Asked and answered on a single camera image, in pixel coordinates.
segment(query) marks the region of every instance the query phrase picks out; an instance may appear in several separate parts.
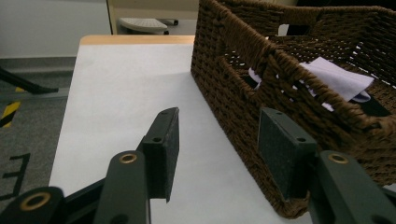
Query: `wicker basket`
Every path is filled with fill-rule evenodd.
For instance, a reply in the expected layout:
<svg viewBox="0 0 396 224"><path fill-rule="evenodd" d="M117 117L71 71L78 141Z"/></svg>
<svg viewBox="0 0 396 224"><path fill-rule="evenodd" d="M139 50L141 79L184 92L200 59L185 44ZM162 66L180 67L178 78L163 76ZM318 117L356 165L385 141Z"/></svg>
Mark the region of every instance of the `wicker basket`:
<svg viewBox="0 0 396 224"><path fill-rule="evenodd" d="M277 36L280 24L305 25L309 32ZM262 106L289 115L318 141L319 150L354 156L381 185L396 182L394 40L396 13L381 7L282 7L247 0L201 0L192 75L235 150L281 216L300 216L306 211L307 199L285 202L257 152ZM367 91L391 115L369 116L360 105L346 102L299 65L318 56L346 70L376 77ZM256 91L244 79L249 67L262 76Z"/></svg>

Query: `gray carpet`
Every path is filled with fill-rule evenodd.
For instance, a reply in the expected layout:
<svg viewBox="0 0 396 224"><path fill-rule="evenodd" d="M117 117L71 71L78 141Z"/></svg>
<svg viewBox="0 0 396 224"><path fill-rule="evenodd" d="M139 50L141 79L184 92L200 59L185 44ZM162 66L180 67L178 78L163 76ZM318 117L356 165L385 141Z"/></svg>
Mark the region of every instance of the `gray carpet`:
<svg viewBox="0 0 396 224"><path fill-rule="evenodd" d="M73 71L18 74L36 84L70 87ZM0 80L0 94L15 87ZM66 99L22 101L10 127L0 128L0 212L18 195L49 184ZM7 103L0 103L0 117Z"/></svg>

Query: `floor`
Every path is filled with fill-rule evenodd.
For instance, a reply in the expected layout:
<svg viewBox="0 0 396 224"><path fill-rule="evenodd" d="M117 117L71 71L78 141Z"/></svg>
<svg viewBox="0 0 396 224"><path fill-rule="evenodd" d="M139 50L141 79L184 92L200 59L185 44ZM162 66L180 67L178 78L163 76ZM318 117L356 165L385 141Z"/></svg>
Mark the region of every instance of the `floor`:
<svg viewBox="0 0 396 224"><path fill-rule="evenodd" d="M196 21L163 21L170 35L194 35ZM121 35L142 34L126 29ZM0 60L0 66L35 84L69 88L76 58ZM0 81L1 92L16 88ZM47 186L67 99L22 101L8 127L0 127L0 212L25 191ZM0 102L0 117L12 102Z"/></svg>

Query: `wall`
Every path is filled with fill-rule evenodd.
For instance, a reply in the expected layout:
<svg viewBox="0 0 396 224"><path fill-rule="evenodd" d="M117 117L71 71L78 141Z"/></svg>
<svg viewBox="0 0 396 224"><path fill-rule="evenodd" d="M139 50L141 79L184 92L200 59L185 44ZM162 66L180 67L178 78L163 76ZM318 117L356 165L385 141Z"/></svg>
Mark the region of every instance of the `wall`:
<svg viewBox="0 0 396 224"><path fill-rule="evenodd" d="M0 0L0 58L73 57L84 35L110 35L106 0Z"/></svg>

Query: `black object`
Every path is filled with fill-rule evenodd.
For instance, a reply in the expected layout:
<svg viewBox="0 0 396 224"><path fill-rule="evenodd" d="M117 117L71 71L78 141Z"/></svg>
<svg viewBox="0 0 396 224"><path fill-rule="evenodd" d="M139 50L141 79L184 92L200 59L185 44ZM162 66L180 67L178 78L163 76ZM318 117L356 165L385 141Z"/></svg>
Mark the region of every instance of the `black object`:
<svg viewBox="0 0 396 224"><path fill-rule="evenodd" d="M21 77L17 77L14 74L9 73L7 70L0 67L0 79L16 87L20 87L25 91L29 91L32 94L43 94L57 92L57 88L47 88L39 86L33 82L30 82Z"/></svg>
<svg viewBox="0 0 396 224"><path fill-rule="evenodd" d="M309 191L314 223L396 223L396 193L381 189L352 157L316 153L316 144L284 113L262 109L260 153L285 200Z"/></svg>
<svg viewBox="0 0 396 224"><path fill-rule="evenodd" d="M166 109L136 151L113 157L106 178L66 198L54 187L28 191L3 211L0 224L150 223L149 199L170 199L178 137L178 108Z"/></svg>
<svg viewBox="0 0 396 224"><path fill-rule="evenodd" d="M262 109L259 149L285 199L304 198L317 142L284 113Z"/></svg>

